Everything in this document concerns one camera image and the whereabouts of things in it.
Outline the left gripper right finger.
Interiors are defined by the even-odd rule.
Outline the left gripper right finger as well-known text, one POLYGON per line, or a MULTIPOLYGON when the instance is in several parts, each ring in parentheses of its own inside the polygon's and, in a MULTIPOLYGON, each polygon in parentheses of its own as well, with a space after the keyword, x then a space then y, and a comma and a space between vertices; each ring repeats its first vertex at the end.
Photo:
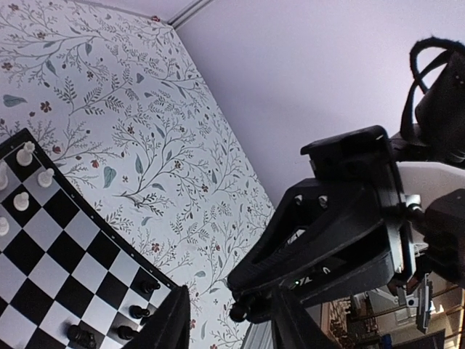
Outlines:
POLYGON ((280 349, 337 349, 313 321, 293 292, 283 287, 272 291, 272 341, 280 349))

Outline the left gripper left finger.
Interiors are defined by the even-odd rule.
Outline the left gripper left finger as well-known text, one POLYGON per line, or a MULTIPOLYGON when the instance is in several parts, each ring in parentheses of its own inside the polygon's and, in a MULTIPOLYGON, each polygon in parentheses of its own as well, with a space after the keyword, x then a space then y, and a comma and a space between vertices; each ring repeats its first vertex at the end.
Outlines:
POLYGON ((190 296, 186 286, 172 289, 140 333, 133 348, 189 348, 190 296))

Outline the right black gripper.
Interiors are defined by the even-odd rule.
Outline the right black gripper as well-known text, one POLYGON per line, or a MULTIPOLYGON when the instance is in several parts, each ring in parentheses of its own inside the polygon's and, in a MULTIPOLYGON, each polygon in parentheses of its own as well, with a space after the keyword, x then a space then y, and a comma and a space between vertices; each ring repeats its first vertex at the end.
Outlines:
POLYGON ((270 319, 272 290, 304 308, 404 283, 421 268, 464 285, 464 190, 424 212, 400 198, 400 173, 380 127, 302 149, 315 177, 290 187, 263 234, 227 277, 236 322, 270 319))

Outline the black and grey chessboard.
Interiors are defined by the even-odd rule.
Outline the black and grey chessboard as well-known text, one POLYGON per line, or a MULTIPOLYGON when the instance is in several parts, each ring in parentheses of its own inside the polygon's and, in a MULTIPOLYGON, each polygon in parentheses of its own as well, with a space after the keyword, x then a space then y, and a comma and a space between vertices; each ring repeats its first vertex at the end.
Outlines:
POLYGON ((18 179, 11 174, 10 180, 19 181, 18 191, 26 189, 30 195, 29 208, 17 212, 12 205, 17 191, 1 192, 1 346, 69 348, 65 323, 80 319, 78 302, 93 297, 105 278, 124 286, 137 277, 156 279, 169 289, 167 295, 173 283, 116 233, 62 174, 54 175, 49 188, 37 184, 38 173, 52 166, 42 149, 35 149, 29 167, 16 169, 16 152, 32 140, 29 131, 21 130, 1 142, 1 160, 14 174, 20 173, 18 179))

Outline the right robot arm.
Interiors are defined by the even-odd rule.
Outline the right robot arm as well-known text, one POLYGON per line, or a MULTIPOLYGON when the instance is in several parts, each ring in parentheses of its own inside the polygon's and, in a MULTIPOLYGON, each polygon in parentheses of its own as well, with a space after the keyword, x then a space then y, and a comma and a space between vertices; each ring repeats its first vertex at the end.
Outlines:
POLYGON ((252 249, 230 272, 230 317, 268 321, 273 289, 308 308, 380 286, 416 287, 436 272, 464 284, 464 190, 427 208, 405 193, 398 163, 464 168, 464 46, 431 37, 410 52, 412 89, 400 131, 380 126, 302 148, 314 177, 291 186, 252 249))

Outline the row of white chess pieces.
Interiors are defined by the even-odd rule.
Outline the row of white chess pieces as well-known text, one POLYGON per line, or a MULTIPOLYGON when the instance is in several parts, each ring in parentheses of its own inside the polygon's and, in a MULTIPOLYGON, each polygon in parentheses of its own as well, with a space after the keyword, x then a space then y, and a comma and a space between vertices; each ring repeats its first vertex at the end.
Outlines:
MULTIPOLYGON (((33 152, 35 149, 36 146, 32 141, 24 143, 15 155, 15 164, 17 165, 16 169, 26 169, 33 163, 33 152)), ((17 193, 12 197, 13 208, 17 212, 25 212, 30 206, 29 192, 27 192, 26 189, 18 191, 21 183, 19 181, 12 182, 10 180, 10 175, 14 175, 18 179, 20 173, 18 172, 17 174, 14 174, 13 168, 5 160, 1 160, 1 191, 10 190, 10 193, 17 191, 17 193)), ((41 188, 49 188, 52 185, 53 177, 54 170, 52 168, 48 168, 38 173, 36 182, 41 188)))

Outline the floral patterned table mat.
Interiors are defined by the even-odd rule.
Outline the floral patterned table mat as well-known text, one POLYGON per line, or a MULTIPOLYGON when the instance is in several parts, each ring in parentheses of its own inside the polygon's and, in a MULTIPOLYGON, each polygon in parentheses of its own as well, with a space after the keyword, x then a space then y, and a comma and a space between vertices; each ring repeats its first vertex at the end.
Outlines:
POLYGON ((190 290, 193 348, 241 348, 227 274, 272 213, 175 30, 77 1, 1 3, 1 138, 29 129, 142 256, 190 290))

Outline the right aluminium frame post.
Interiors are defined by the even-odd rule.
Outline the right aluminium frame post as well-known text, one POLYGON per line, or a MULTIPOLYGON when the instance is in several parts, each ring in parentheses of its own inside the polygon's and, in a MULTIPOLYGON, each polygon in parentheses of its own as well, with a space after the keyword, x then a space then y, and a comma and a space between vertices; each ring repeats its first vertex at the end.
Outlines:
POLYGON ((213 2, 213 0, 191 1, 186 7, 170 18, 167 23, 173 28, 178 28, 199 13, 203 8, 210 5, 211 2, 213 2))

